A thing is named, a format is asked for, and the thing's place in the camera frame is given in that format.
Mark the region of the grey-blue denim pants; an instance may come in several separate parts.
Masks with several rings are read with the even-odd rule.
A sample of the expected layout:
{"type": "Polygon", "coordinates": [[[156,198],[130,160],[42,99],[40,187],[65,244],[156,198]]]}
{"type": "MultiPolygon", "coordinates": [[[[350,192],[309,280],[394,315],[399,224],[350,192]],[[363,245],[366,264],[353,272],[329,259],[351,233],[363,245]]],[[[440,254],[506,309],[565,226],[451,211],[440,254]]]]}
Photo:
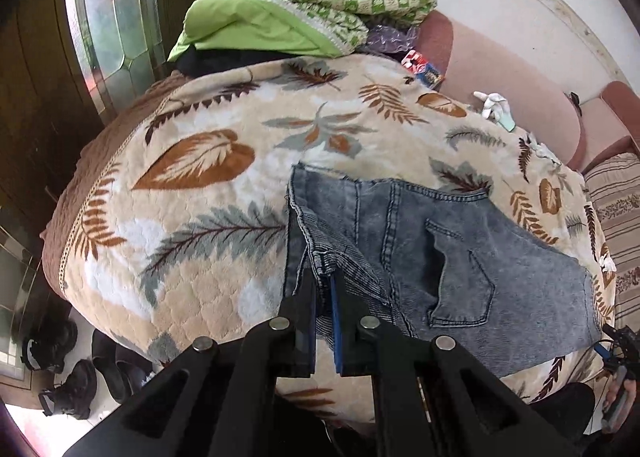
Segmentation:
{"type": "Polygon", "coordinates": [[[367,313],[411,338],[450,336],[499,377],[596,343],[592,277],[506,217],[487,192],[355,180],[295,165],[288,266],[317,281],[317,336],[333,339],[334,273],[367,313]]]}

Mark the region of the black slipper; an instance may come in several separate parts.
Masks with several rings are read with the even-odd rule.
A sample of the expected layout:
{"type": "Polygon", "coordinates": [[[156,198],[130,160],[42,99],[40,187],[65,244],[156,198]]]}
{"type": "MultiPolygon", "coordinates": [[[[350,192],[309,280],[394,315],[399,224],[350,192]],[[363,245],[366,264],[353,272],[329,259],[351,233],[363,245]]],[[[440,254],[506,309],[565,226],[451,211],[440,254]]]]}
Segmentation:
{"type": "Polygon", "coordinates": [[[91,360],[112,399],[119,404],[140,392],[153,372],[151,362],[98,329],[92,334],[91,360]]]}

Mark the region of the black shoe lower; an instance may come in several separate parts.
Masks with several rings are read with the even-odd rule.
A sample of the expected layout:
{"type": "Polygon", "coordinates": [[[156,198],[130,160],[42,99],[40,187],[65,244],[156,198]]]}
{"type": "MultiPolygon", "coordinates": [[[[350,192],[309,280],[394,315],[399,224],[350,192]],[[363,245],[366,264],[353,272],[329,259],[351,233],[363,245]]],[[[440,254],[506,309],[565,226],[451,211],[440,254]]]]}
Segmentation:
{"type": "Polygon", "coordinates": [[[88,359],[76,363],[62,385],[38,394],[43,414],[70,415],[78,420],[90,417],[90,405],[96,397],[96,370],[88,359]]]}

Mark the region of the black shoe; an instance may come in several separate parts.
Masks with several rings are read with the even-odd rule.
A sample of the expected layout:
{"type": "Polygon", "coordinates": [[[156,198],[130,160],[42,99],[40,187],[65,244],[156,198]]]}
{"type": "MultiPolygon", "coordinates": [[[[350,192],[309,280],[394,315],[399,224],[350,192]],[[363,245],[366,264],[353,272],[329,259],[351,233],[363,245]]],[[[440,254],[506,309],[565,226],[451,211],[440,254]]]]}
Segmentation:
{"type": "Polygon", "coordinates": [[[43,414],[70,415],[78,420],[90,417],[90,405],[96,397],[96,370],[88,359],[76,363],[62,385],[38,394],[43,414]]]}
{"type": "Polygon", "coordinates": [[[45,321],[23,340],[21,361],[30,371],[62,373],[65,357],[76,345],[78,329],[70,319],[45,321]]]}

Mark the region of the beige leaf-pattern fleece blanket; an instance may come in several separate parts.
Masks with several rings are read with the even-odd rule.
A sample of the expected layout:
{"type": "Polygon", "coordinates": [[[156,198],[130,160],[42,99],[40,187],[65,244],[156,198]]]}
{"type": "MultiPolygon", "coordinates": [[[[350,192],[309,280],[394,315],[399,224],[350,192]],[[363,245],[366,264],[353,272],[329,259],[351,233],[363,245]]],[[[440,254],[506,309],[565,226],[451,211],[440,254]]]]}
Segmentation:
{"type": "Polygon", "coordinates": [[[484,190],[519,233],[588,273],[573,307],[589,333],[569,323],[539,359],[503,373],[536,401],[591,376],[587,347],[614,317],[602,227],[559,152],[374,56],[171,76],[85,148],[44,233],[44,271],[91,325],[165,367],[199,336],[230,341],[277,312],[296,163],[484,190]]]}

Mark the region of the black shoe left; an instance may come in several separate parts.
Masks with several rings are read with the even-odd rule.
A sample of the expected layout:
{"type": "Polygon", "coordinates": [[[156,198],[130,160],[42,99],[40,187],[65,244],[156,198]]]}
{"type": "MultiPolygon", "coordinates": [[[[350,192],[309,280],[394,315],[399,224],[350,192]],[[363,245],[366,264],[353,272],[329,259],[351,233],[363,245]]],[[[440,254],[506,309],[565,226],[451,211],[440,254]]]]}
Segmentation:
{"type": "Polygon", "coordinates": [[[21,361],[30,371],[62,373],[65,357],[76,345],[78,329],[70,319],[45,321],[23,340],[21,361]]]}

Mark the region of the pink padded headboard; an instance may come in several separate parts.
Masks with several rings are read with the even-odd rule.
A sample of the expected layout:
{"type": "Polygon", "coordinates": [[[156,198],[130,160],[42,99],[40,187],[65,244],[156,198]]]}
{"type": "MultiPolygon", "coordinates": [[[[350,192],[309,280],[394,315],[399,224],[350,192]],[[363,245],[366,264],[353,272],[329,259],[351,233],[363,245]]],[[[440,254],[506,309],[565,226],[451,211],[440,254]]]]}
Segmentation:
{"type": "Polygon", "coordinates": [[[639,152],[639,97],[623,82],[576,105],[517,54],[437,10],[420,25],[416,46],[444,74],[439,91],[468,104],[478,102],[475,91],[504,96],[516,124],[576,171],[639,152]]]}

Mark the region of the black clip on headboard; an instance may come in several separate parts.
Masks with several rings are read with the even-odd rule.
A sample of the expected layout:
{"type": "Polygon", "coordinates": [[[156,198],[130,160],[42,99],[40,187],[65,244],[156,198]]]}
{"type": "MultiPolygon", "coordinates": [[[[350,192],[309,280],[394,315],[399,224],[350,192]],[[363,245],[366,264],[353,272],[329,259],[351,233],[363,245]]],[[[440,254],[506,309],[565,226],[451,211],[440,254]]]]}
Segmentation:
{"type": "Polygon", "coordinates": [[[582,117],[582,108],[580,108],[580,98],[575,92],[567,94],[568,99],[572,102],[579,117],[582,117]]]}

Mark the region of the white glove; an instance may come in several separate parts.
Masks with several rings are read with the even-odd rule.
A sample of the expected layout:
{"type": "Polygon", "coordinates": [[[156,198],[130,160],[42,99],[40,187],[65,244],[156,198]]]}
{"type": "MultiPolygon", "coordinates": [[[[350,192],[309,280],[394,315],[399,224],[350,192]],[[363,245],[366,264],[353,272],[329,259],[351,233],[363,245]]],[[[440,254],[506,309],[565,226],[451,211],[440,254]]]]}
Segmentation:
{"type": "Polygon", "coordinates": [[[513,132],[516,123],[513,119],[511,108],[508,100],[499,93],[484,93],[474,91],[473,96],[483,103],[480,114],[486,120],[495,122],[504,128],[507,132],[513,132]]]}

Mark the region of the red blue small packet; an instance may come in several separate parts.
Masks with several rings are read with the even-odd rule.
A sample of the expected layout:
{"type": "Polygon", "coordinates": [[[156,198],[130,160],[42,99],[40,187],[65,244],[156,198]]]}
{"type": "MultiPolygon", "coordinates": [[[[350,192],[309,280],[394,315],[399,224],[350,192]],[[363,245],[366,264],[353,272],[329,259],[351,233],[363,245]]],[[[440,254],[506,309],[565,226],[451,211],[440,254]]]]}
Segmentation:
{"type": "Polygon", "coordinates": [[[442,73],[417,50],[409,50],[400,64],[429,90],[436,90],[445,79],[442,73]]]}

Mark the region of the purple patterned cloth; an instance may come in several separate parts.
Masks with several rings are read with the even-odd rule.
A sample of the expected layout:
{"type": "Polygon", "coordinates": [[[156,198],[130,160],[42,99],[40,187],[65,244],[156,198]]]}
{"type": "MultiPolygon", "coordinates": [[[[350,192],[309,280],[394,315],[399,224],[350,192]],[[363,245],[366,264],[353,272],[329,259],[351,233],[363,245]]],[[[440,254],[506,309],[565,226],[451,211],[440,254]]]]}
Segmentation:
{"type": "Polygon", "coordinates": [[[418,40],[419,27],[396,28],[387,24],[370,27],[366,42],[356,48],[358,53],[393,56],[412,50],[418,40]]]}

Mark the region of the green patterned folded quilt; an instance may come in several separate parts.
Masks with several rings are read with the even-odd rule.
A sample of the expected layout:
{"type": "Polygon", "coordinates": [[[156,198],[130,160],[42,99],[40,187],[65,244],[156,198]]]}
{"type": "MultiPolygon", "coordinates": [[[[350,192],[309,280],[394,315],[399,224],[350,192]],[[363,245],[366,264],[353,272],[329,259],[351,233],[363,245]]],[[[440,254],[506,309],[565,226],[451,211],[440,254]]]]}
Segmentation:
{"type": "Polygon", "coordinates": [[[437,0],[196,0],[169,59],[190,47],[337,58],[367,42],[369,21],[418,26],[436,6],[437,0]]]}

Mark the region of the stained glass window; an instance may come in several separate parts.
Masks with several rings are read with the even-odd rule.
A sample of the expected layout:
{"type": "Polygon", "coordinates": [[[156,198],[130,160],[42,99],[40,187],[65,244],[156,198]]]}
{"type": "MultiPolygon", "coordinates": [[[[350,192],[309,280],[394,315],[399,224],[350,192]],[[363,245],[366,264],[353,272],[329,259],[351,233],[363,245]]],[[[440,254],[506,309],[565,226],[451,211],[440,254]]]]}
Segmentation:
{"type": "Polygon", "coordinates": [[[111,122],[165,76],[157,0],[64,1],[85,87],[111,122]]]}

